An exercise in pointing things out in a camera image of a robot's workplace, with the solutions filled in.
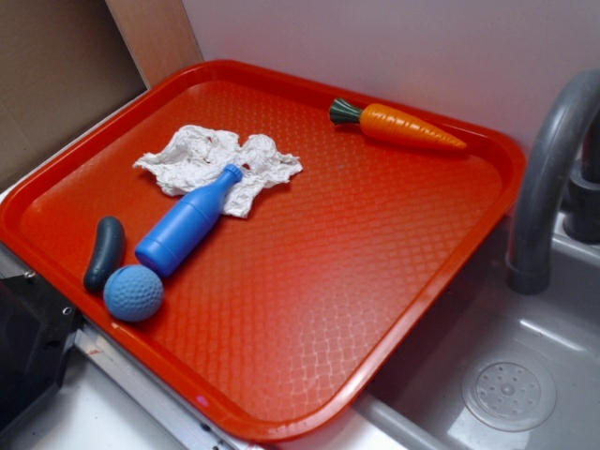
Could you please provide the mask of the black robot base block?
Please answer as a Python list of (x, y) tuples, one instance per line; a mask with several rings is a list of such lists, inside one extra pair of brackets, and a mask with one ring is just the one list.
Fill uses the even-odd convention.
[(1, 439), (62, 387), (81, 313), (46, 279), (1, 280)]

